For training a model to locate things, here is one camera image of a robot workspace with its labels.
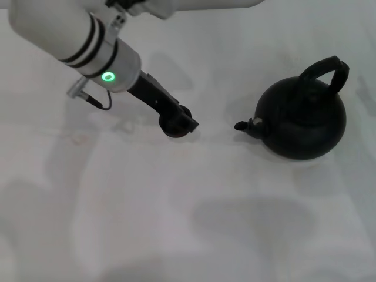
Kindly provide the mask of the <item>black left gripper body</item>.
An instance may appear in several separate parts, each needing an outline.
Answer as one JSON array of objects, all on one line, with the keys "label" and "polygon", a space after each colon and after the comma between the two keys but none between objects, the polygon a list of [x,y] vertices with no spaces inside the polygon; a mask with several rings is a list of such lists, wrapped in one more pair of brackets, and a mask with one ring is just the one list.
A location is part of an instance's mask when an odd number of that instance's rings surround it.
[{"label": "black left gripper body", "polygon": [[160,116],[174,117],[181,111],[179,102],[148,73],[141,72],[128,92],[150,106]]}]

